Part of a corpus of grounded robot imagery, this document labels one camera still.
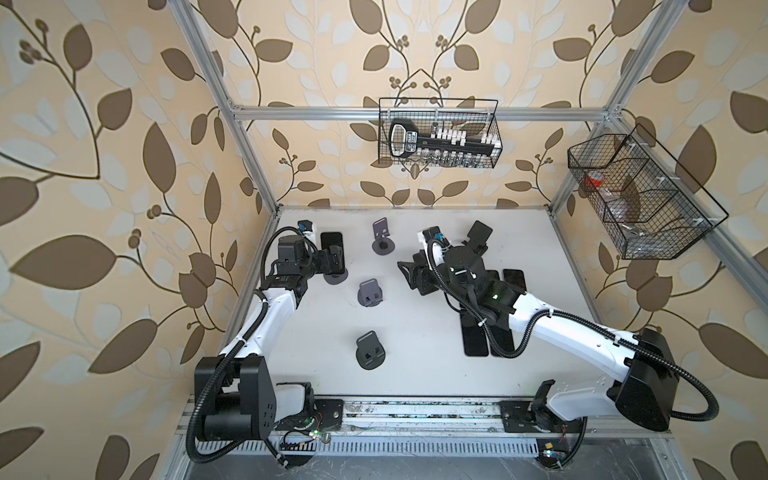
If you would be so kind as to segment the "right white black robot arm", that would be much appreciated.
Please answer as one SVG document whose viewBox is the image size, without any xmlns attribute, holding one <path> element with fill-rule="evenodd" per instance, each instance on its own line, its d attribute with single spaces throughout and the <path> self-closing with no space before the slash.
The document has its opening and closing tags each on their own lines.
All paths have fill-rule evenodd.
<svg viewBox="0 0 768 480">
<path fill-rule="evenodd" d="M 492 351 L 517 359 L 532 339 L 576 355 L 599 370 L 580 386 L 545 380 L 530 404 L 543 429 L 593 416 L 620 415 L 637 426 L 663 432 L 672 420 L 708 422 L 720 412 L 714 393 L 675 363 L 665 337 L 602 326 L 558 309 L 488 270 L 485 240 L 453 245 L 437 227 L 419 233 L 422 244 L 398 270 L 410 289 L 440 291 L 455 300 L 483 332 Z"/>
</svg>

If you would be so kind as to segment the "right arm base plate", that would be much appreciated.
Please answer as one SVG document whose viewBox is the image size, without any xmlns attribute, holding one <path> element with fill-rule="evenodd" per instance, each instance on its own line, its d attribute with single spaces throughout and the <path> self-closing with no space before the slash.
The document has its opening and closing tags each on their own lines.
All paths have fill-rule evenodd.
<svg viewBox="0 0 768 480">
<path fill-rule="evenodd" d="M 562 420 L 548 407 L 534 401 L 505 400 L 500 401 L 498 407 L 506 433 L 579 433 L 584 425 L 582 418 Z"/>
</svg>

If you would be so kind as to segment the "grey round stand front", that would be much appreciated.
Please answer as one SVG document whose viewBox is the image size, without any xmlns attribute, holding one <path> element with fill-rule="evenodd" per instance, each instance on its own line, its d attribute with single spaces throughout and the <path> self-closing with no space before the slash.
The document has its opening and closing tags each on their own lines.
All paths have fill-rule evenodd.
<svg viewBox="0 0 768 480">
<path fill-rule="evenodd" d="M 356 360 L 367 371 L 380 367 L 386 359 L 386 351 L 375 331 L 371 330 L 356 339 Z"/>
</svg>

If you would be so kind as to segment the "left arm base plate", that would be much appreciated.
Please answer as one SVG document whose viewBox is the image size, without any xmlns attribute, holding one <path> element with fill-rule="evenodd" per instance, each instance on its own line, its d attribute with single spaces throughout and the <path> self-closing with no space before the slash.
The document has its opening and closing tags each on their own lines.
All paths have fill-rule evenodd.
<svg viewBox="0 0 768 480">
<path fill-rule="evenodd" d="M 274 430 L 277 432 L 336 431 L 340 429 L 343 422 L 343 407 L 344 401 L 337 398 L 306 400 L 298 413 L 279 420 Z"/>
</svg>

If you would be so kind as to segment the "black phone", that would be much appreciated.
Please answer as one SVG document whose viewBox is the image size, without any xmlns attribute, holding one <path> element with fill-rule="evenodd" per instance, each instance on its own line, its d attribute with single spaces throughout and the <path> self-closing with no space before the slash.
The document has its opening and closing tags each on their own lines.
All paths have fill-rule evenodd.
<svg viewBox="0 0 768 480">
<path fill-rule="evenodd" d="M 504 269 L 503 270 L 503 279 L 506 283 L 512 285 L 517 290 L 526 292 L 527 291 L 527 285 L 525 280 L 525 275 L 522 270 L 519 269 Z"/>
<path fill-rule="evenodd" d="M 464 354 L 467 357 L 487 357 L 487 337 L 476 319 L 469 312 L 463 311 L 460 314 L 460 326 Z"/>
<path fill-rule="evenodd" d="M 321 246 L 329 254 L 342 254 L 344 252 L 343 235 L 341 232 L 322 232 L 320 235 Z"/>
<path fill-rule="evenodd" d="M 498 326 L 490 326 L 487 329 L 491 354 L 503 357 L 503 352 L 512 353 L 515 350 L 513 335 L 509 330 Z"/>
</svg>

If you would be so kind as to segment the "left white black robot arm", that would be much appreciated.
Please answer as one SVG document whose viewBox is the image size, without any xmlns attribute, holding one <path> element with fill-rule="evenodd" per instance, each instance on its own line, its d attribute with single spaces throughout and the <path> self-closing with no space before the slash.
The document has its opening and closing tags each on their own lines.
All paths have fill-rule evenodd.
<svg viewBox="0 0 768 480">
<path fill-rule="evenodd" d="M 211 463 L 247 441 L 262 442 L 278 464 L 289 460 L 270 440 L 278 423 L 305 415 L 316 422 L 308 383 L 277 384 L 268 358 L 287 321 L 297 312 L 316 275 L 346 273 L 343 236 L 317 233 L 309 220 L 281 227 L 267 245 L 275 260 L 263 256 L 260 276 L 242 327 L 221 352 L 202 358 L 194 371 L 194 400 L 185 448 L 197 464 Z"/>
</svg>

